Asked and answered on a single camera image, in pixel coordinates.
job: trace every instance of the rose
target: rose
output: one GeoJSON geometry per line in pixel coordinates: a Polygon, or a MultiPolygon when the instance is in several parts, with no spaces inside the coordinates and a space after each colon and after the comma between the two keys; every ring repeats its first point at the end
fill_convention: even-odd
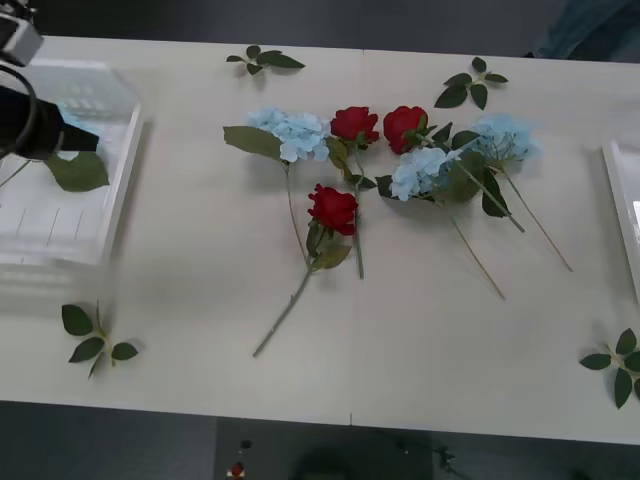
{"type": "Polygon", "coordinates": [[[407,146],[413,147],[409,140],[405,138],[405,133],[416,130],[420,125],[420,120],[425,117],[426,127],[429,117],[420,107],[398,107],[393,112],[384,117],[384,136],[389,140],[389,146],[393,153],[401,155],[406,152],[407,146]]]}
{"type": "Polygon", "coordinates": [[[369,115],[369,107],[349,107],[336,112],[336,118],[331,120],[331,133],[343,140],[355,142],[362,132],[364,141],[372,143],[380,138],[380,134],[373,131],[377,122],[378,115],[369,115]]]}
{"type": "Polygon", "coordinates": [[[353,220],[358,208],[356,199],[350,193],[339,193],[333,188],[316,185],[315,194],[309,198],[315,203],[309,214],[325,227],[329,227],[342,235],[353,235],[355,227],[353,220]]]}

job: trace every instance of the blue hydrangea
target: blue hydrangea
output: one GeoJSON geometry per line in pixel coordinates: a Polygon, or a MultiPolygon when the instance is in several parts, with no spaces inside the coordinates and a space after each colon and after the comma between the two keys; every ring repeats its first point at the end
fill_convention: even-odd
{"type": "Polygon", "coordinates": [[[295,162],[309,154],[318,161],[329,156],[325,139],[331,132],[329,120],[311,113],[289,115],[275,107],[249,113],[248,125],[270,132],[282,141],[280,158],[295,162]]]}
{"type": "Polygon", "coordinates": [[[410,197],[448,186],[452,162],[462,150],[445,153],[440,148],[419,148],[400,157],[402,164],[391,176],[391,194],[406,202],[410,197]]]}
{"type": "Polygon", "coordinates": [[[506,113],[485,115],[469,130],[480,134],[471,149],[498,162],[524,160],[540,151],[538,142],[531,138],[531,127],[506,113]]]}

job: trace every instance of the white table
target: white table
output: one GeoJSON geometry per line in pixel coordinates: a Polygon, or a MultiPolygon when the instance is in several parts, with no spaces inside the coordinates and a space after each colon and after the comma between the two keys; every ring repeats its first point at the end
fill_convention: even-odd
{"type": "MultiPolygon", "coordinates": [[[[42,57],[110,63],[150,112],[123,216],[113,327],[115,340],[145,348],[86,381],[88,365],[66,363],[77,342],[58,312],[4,315],[0,399],[640,443],[637,399],[617,411],[603,375],[578,364],[597,341],[638,325],[599,145],[640,106],[640,66],[487,58],[511,80],[487,111],[538,125],[543,155],[516,182],[575,273],[508,188],[525,234],[483,215],[478,198],[461,226],[503,302],[445,219],[372,191],[362,202],[365,281],[355,259],[313,278],[254,360],[303,268],[281,170],[225,145],[222,126],[266,105],[327,117],[368,105],[381,118],[421,105],[430,123],[457,126],[480,112],[430,108],[469,57],[287,47],[306,69],[251,78],[224,62],[242,48],[47,39],[42,57]]],[[[384,142],[364,159],[371,177],[396,161],[384,142]]],[[[330,164],[298,173],[304,225],[315,183],[343,185],[330,164]]]]}

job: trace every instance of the flower stem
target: flower stem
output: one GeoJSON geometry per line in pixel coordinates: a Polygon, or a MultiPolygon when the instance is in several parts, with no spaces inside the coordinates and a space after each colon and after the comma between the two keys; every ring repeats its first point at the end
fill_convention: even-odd
{"type": "Polygon", "coordinates": [[[359,215],[360,215],[360,184],[362,180],[364,180],[364,168],[362,168],[362,164],[360,163],[360,159],[358,158],[358,146],[354,147],[354,156],[356,159],[356,165],[360,169],[360,178],[355,185],[355,193],[356,193],[356,203],[358,204],[358,209],[356,210],[355,219],[353,221],[353,226],[355,228],[355,234],[353,236],[353,241],[356,245],[356,255],[358,258],[358,272],[360,273],[360,280],[364,280],[364,265],[362,263],[362,248],[360,248],[360,225],[359,225],[359,215]]]}
{"type": "Polygon", "coordinates": [[[293,205],[291,204],[291,181],[289,179],[289,166],[284,167],[284,173],[287,176],[287,197],[289,199],[289,213],[291,214],[291,222],[293,223],[293,229],[296,232],[296,238],[298,239],[298,245],[300,246],[300,252],[304,263],[307,263],[307,256],[304,253],[304,247],[302,246],[302,239],[300,238],[300,232],[298,231],[298,225],[296,224],[296,217],[293,215],[293,205]]]}
{"type": "Polygon", "coordinates": [[[482,271],[484,272],[484,274],[487,276],[487,278],[489,279],[489,281],[491,282],[491,285],[493,285],[493,288],[496,289],[496,292],[498,292],[498,295],[500,295],[500,297],[503,300],[506,300],[507,298],[504,296],[504,294],[502,293],[502,290],[500,290],[500,288],[498,287],[498,285],[496,284],[496,282],[493,281],[493,278],[491,278],[491,275],[489,275],[489,272],[487,272],[487,269],[484,268],[484,266],[482,265],[482,262],[478,259],[478,257],[476,256],[476,254],[473,252],[473,249],[471,248],[471,245],[469,245],[469,242],[467,242],[467,239],[464,238],[464,235],[462,234],[462,231],[460,230],[460,227],[458,227],[458,224],[456,223],[455,218],[451,217],[451,223],[453,223],[453,226],[455,227],[456,231],[458,232],[458,235],[460,235],[460,238],[462,238],[462,241],[464,242],[464,244],[467,246],[467,248],[469,249],[469,252],[471,252],[471,255],[473,256],[474,260],[476,261],[476,263],[478,264],[478,266],[482,269],[482,271]]]}
{"type": "Polygon", "coordinates": [[[305,274],[304,278],[302,279],[302,283],[298,287],[298,290],[296,291],[296,293],[294,293],[291,296],[291,300],[289,301],[289,305],[287,305],[287,308],[284,309],[284,312],[282,312],[282,314],[278,317],[278,319],[276,320],[276,323],[273,324],[273,327],[271,327],[271,330],[269,330],[269,333],[267,333],[267,336],[264,337],[264,340],[262,340],[262,342],[260,342],[260,345],[258,346],[256,351],[253,352],[253,358],[256,358],[258,355],[260,355],[260,352],[262,352],[262,350],[264,350],[264,347],[267,346],[267,343],[269,343],[269,340],[271,340],[271,337],[273,337],[273,334],[276,333],[276,330],[278,329],[278,327],[282,324],[282,322],[287,317],[287,315],[289,314],[291,309],[293,309],[293,307],[295,306],[296,302],[300,298],[300,295],[302,295],[302,292],[304,291],[305,287],[307,286],[307,282],[309,281],[309,278],[311,278],[311,273],[313,272],[313,268],[311,267],[311,264],[308,263],[307,265],[308,265],[307,266],[307,273],[305,274]]]}
{"type": "Polygon", "coordinates": [[[20,165],[20,167],[15,172],[13,172],[9,176],[9,178],[7,178],[4,182],[0,183],[0,188],[4,187],[9,182],[9,180],[11,180],[13,177],[15,177],[17,174],[19,174],[22,170],[24,170],[24,167],[26,167],[30,163],[31,163],[31,160],[27,160],[22,165],[20,165]]]}
{"type": "Polygon", "coordinates": [[[495,203],[496,207],[500,209],[500,211],[504,214],[504,216],[509,217],[509,220],[511,220],[511,223],[513,223],[516,227],[518,227],[518,230],[524,233],[524,228],[522,228],[522,225],[520,225],[518,221],[515,218],[513,218],[513,215],[511,215],[509,211],[506,208],[504,208],[502,204],[498,202],[498,200],[496,200],[496,197],[494,197],[493,194],[489,190],[487,190],[487,188],[476,177],[474,177],[473,174],[464,167],[464,165],[462,165],[462,163],[455,162],[455,165],[458,165],[462,169],[462,171],[467,174],[469,179],[473,183],[475,183],[478,187],[480,187],[480,189],[485,193],[485,195],[489,197],[489,200],[495,203]]]}
{"type": "Polygon", "coordinates": [[[513,188],[513,190],[516,192],[516,195],[518,195],[518,198],[520,199],[520,201],[522,202],[522,205],[524,205],[524,208],[527,209],[527,212],[529,212],[529,215],[531,215],[531,218],[533,218],[533,220],[536,222],[536,224],[540,227],[540,230],[542,230],[542,233],[544,233],[544,236],[547,237],[547,240],[549,240],[549,243],[551,244],[551,246],[553,247],[553,249],[556,251],[556,253],[558,254],[558,256],[562,259],[562,263],[564,263],[564,265],[569,269],[570,272],[573,272],[573,269],[569,266],[569,263],[565,260],[565,258],[562,256],[562,254],[560,253],[560,250],[558,250],[558,247],[556,247],[556,244],[553,243],[553,240],[551,240],[551,237],[549,236],[549,234],[547,233],[547,231],[544,229],[544,227],[540,224],[540,222],[538,221],[538,219],[536,218],[536,216],[533,214],[533,212],[529,209],[529,206],[527,205],[527,203],[524,201],[524,198],[522,198],[522,195],[520,195],[520,191],[516,188],[515,184],[513,183],[513,181],[511,180],[511,177],[509,177],[509,175],[507,174],[507,172],[505,170],[502,170],[502,173],[504,173],[504,176],[507,177],[507,181],[509,182],[509,185],[511,185],[511,188],[513,188]]]}

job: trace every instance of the green leaf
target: green leaf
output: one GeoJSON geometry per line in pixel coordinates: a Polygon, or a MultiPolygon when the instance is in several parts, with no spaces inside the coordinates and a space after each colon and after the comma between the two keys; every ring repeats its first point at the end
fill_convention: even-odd
{"type": "Polygon", "coordinates": [[[307,251],[312,258],[318,258],[316,246],[319,243],[320,235],[322,235],[323,227],[315,218],[309,222],[309,231],[307,232],[307,251]]]}
{"type": "Polygon", "coordinates": [[[611,365],[611,355],[606,353],[594,353],[580,360],[580,365],[589,370],[604,370],[611,365]]]}
{"type": "Polygon", "coordinates": [[[484,107],[487,106],[487,96],[489,92],[487,91],[487,87],[484,85],[472,85],[471,86],[471,98],[478,106],[480,110],[484,110],[484,107]]]}
{"type": "Polygon", "coordinates": [[[469,176],[456,166],[461,163],[469,173],[482,182],[484,177],[485,158],[478,152],[464,152],[460,155],[461,160],[454,162],[449,172],[449,193],[454,202],[467,202],[478,193],[478,186],[469,176]]]}
{"type": "Polygon", "coordinates": [[[313,261],[313,271],[317,272],[321,269],[327,270],[337,267],[347,258],[350,251],[351,247],[348,245],[329,245],[322,254],[313,261]]]}
{"type": "Polygon", "coordinates": [[[493,83],[508,83],[509,80],[506,79],[506,77],[503,77],[502,75],[498,75],[497,73],[487,73],[487,75],[484,77],[484,79],[487,82],[493,82],[493,83]]]}
{"type": "Polygon", "coordinates": [[[451,148],[453,148],[454,150],[458,150],[459,148],[462,148],[465,145],[473,142],[479,136],[480,134],[476,132],[462,130],[453,136],[453,139],[451,140],[451,148]]]}
{"type": "Polygon", "coordinates": [[[471,65],[473,65],[474,70],[478,73],[483,73],[487,70],[487,62],[482,60],[480,57],[474,58],[471,65]]]}
{"type": "Polygon", "coordinates": [[[260,65],[271,65],[272,67],[280,67],[280,68],[304,68],[304,64],[294,60],[291,57],[283,55],[277,50],[272,50],[270,52],[264,52],[258,55],[258,59],[256,60],[260,65]]]}
{"type": "Polygon", "coordinates": [[[431,139],[434,142],[445,143],[447,140],[449,140],[449,135],[451,135],[451,127],[452,126],[453,126],[453,122],[447,123],[444,127],[442,127],[440,130],[438,130],[436,133],[434,133],[433,137],[431,137],[431,139]]]}
{"type": "MultiPolygon", "coordinates": [[[[507,202],[504,201],[502,196],[502,192],[500,192],[500,185],[496,181],[496,177],[493,175],[493,172],[490,168],[484,167],[484,187],[489,190],[489,193],[495,197],[496,200],[504,207],[504,209],[509,212],[509,208],[507,207],[507,202]]],[[[484,213],[489,215],[490,217],[503,218],[506,215],[500,210],[493,200],[487,196],[486,193],[482,193],[482,210],[484,213]]]]}
{"type": "Polygon", "coordinates": [[[93,332],[91,318],[77,305],[62,306],[62,323],[69,335],[84,337],[93,332]]]}
{"type": "Polygon", "coordinates": [[[447,86],[462,85],[462,86],[466,87],[471,82],[473,82],[473,79],[471,78],[471,75],[469,75],[468,73],[459,73],[458,75],[454,75],[449,80],[444,82],[444,84],[447,85],[447,86]]]}
{"type": "Polygon", "coordinates": [[[618,355],[629,355],[636,349],[637,345],[638,341],[635,334],[633,333],[633,330],[627,328],[624,332],[622,332],[622,335],[620,335],[620,338],[618,339],[618,344],[616,345],[616,353],[618,355]]]}
{"type": "Polygon", "coordinates": [[[397,200],[397,197],[394,197],[391,194],[391,175],[385,175],[384,177],[376,177],[376,183],[378,184],[378,194],[383,198],[391,198],[393,200],[397,200]]]}
{"type": "Polygon", "coordinates": [[[84,362],[95,357],[104,347],[104,340],[100,337],[91,337],[86,339],[73,351],[73,355],[69,359],[69,363],[84,362]]]}
{"type": "Polygon", "coordinates": [[[436,108],[455,108],[464,103],[467,98],[467,88],[462,85],[447,87],[436,100],[436,108]]]}
{"type": "Polygon", "coordinates": [[[250,47],[247,47],[247,57],[254,59],[260,55],[260,51],[261,49],[258,45],[251,45],[250,47]]]}
{"type": "Polygon", "coordinates": [[[629,395],[631,395],[632,388],[633,382],[631,381],[631,376],[625,370],[619,368],[614,384],[616,407],[622,408],[622,406],[627,403],[629,395]]]}
{"type": "Polygon", "coordinates": [[[632,372],[640,372],[640,352],[635,352],[629,355],[624,360],[624,366],[632,372]]]}
{"type": "Polygon", "coordinates": [[[253,63],[247,63],[247,71],[251,74],[251,75],[255,75],[256,73],[260,72],[260,70],[262,70],[263,67],[261,67],[260,65],[254,65],[253,63]]]}
{"type": "Polygon", "coordinates": [[[73,160],[63,160],[54,153],[44,163],[67,192],[89,192],[109,185],[107,169],[95,152],[80,152],[73,160]]]}
{"type": "Polygon", "coordinates": [[[111,358],[114,360],[125,361],[135,357],[138,354],[136,347],[127,342],[118,343],[113,347],[111,358]]]}
{"type": "Polygon", "coordinates": [[[427,116],[426,115],[422,115],[420,117],[420,121],[418,122],[418,126],[416,127],[416,130],[419,132],[421,130],[424,129],[424,127],[427,126],[427,116]]]}
{"type": "Polygon", "coordinates": [[[224,141],[228,145],[239,148],[243,152],[273,158],[282,163],[280,159],[280,145],[282,145],[282,142],[275,135],[254,127],[222,128],[224,129],[224,141]]]}
{"type": "MultiPolygon", "coordinates": [[[[353,175],[350,179],[349,179],[349,183],[351,185],[353,185],[354,187],[358,184],[358,181],[360,180],[360,175],[353,175]]],[[[362,182],[360,182],[360,187],[359,190],[361,192],[366,192],[367,190],[371,190],[372,188],[376,188],[377,185],[375,184],[375,182],[367,177],[364,177],[362,179],[362,182]]]]}
{"type": "Polygon", "coordinates": [[[349,149],[336,137],[327,137],[325,141],[329,149],[329,159],[331,163],[342,172],[344,179],[349,181],[352,177],[351,170],[349,170],[349,166],[347,165],[349,149]]]}
{"type": "Polygon", "coordinates": [[[98,366],[98,363],[100,363],[100,360],[102,360],[103,357],[104,357],[104,352],[100,352],[100,354],[96,357],[96,361],[93,362],[93,365],[91,365],[91,370],[89,370],[89,378],[91,378],[94,370],[96,369],[96,367],[98,366]]]}

